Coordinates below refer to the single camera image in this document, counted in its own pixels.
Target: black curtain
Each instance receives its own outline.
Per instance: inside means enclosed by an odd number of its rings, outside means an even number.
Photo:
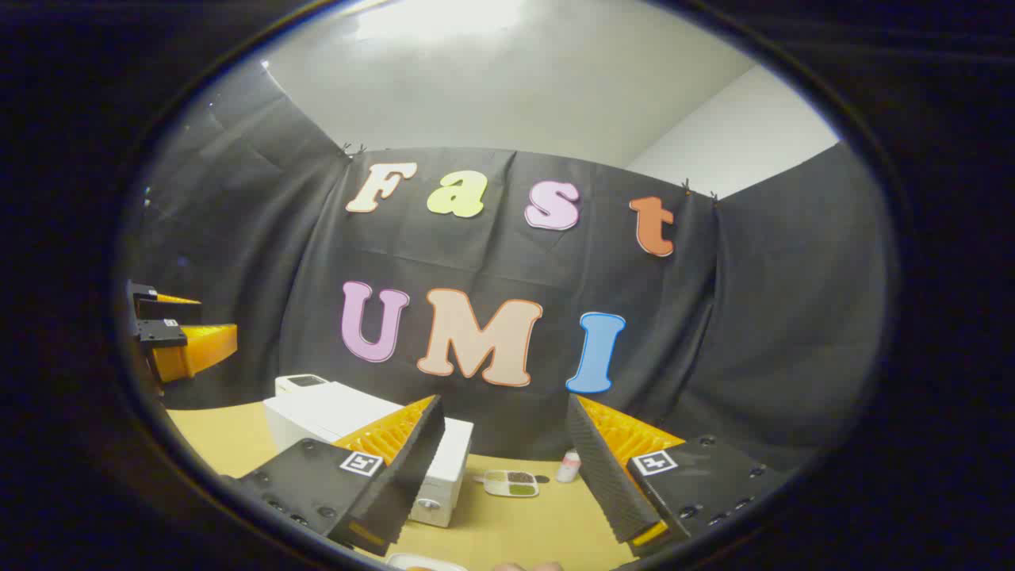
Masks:
[[[886,303],[884,230],[877,189],[841,145],[717,203],[620,168],[529,152],[347,156],[256,65],[205,95],[139,185],[149,202],[131,276],[202,301],[208,323],[236,324],[240,350],[170,384],[167,408],[261,401],[276,376],[315,373],[403,405],[442,395],[449,417],[476,423],[474,452],[555,459],[568,447],[564,382],[585,340],[579,319],[591,311],[627,323],[613,387],[592,398],[678,435],[730,435],[776,465],[824,442],[862,401]],[[371,164],[408,161],[416,174],[375,211],[345,210]],[[487,176],[483,210],[430,212],[430,192],[463,169]],[[529,190],[544,180],[581,192],[573,227],[526,222]],[[635,239],[628,202],[645,196],[674,213],[664,224],[675,247],[668,257]],[[375,292],[366,340],[380,333],[381,290],[411,298],[387,362],[363,361],[341,341],[348,280]],[[454,357],[449,377],[419,371],[433,288],[468,294],[480,326],[506,300],[540,304],[531,384],[466,379]]]

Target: white wall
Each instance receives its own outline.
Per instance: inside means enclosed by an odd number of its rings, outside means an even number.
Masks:
[[[471,146],[624,167],[754,65],[647,2],[410,0],[313,18],[269,72],[337,143]]]
[[[678,122],[628,170],[720,198],[807,160],[838,141],[781,79],[754,66]]]

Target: knob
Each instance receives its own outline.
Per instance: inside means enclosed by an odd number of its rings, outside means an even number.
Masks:
[[[433,500],[416,500],[416,503],[423,507],[423,509],[435,510],[441,509],[441,504],[434,502]]]

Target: peach letter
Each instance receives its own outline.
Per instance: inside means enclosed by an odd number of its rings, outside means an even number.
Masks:
[[[359,188],[356,197],[345,205],[350,212],[373,212],[378,207],[377,196],[388,198],[395,192],[402,176],[411,179],[416,173],[415,162],[400,162],[396,164],[373,164],[366,182]]]
[[[646,196],[628,204],[637,212],[637,242],[642,249],[661,258],[673,253],[673,241],[663,239],[663,222],[673,223],[673,212],[663,208],[658,196]]]
[[[493,353],[483,379],[494,385],[523,387],[531,380],[525,370],[532,327],[543,315],[537,303],[507,300],[480,331],[472,304],[464,292],[436,289],[426,294],[433,306],[433,329],[426,357],[416,363],[424,373],[446,377],[455,371],[448,350],[455,348],[462,375],[470,379],[486,356]]]

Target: white bottle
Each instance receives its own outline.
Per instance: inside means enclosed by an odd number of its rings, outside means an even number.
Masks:
[[[564,454],[564,459],[560,461],[560,468],[557,469],[557,482],[564,484],[574,482],[580,468],[582,468],[582,459],[578,456],[578,450],[571,448]]]

